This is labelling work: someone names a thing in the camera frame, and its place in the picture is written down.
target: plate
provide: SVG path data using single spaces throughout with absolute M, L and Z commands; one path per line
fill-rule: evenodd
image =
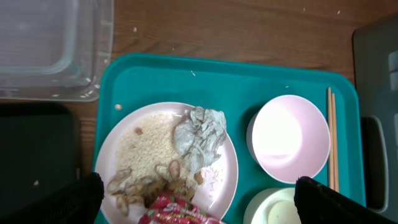
M 154 113 L 170 113 L 184 116 L 185 110 L 193 106 L 184 103 L 156 103 L 140 108 L 122 119 L 106 137 L 97 157 L 95 172 L 99 173 L 104 186 L 107 186 L 116 173 L 116 151 L 121 138 L 140 119 Z M 223 218 L 234 198 L 238 184 L 238 160 L 231 138 L 218 148 L 221 158 L 214 164 L 201 170 L 205 183 L 199 186 L 192 203 L 206 210 L 217 218 Z M 124 217 L 116 208 L 116 197 L 105 195 L 101 211 L 110 223 L 137 223 L 146 212 L 142 205 L 130 205 L 128 217 Z

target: clear plastic container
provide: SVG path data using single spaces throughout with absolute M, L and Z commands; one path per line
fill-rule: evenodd
M 113 0 L 0 2 L 0 98 L 93 101 L 110 61 Z

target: wooden table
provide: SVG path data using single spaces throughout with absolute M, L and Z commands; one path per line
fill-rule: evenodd
M 343 74 L 354 82 L 355 29 L 397 0 L 114 0 L 112 58 L 130 52 L 216 58 Z M 97 102 L 64 103 L 81 124 L 83 173 L 93 164 Z

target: wooden chopstick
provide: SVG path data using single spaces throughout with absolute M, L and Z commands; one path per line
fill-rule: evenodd
M 334 181 L 335 181 L 335 191 L 340 191 L 339 180 L 338 180 L 338 150 L 337 150 L 337 127 L 336 127 L 336 98 L 335 94 L 331 95 L 332 102 L 332 121 L 333 121 L 333 166 L 334 166 Z
M 329 155 L 329 187 L 335 189 L 335 163 L 333 155 L 333 107 L 331 101 L 331 89 L 328 88 L 328 124 L 330 132 L 330 155 Z

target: pink bowl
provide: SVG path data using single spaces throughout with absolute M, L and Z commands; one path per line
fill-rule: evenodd
M 248 149 L 273 178 L 295 184 L 301 176 L 315 177 L 330 153 L 328 124 L 310 101 L 278 96 L 254 115 L 246 133 Z

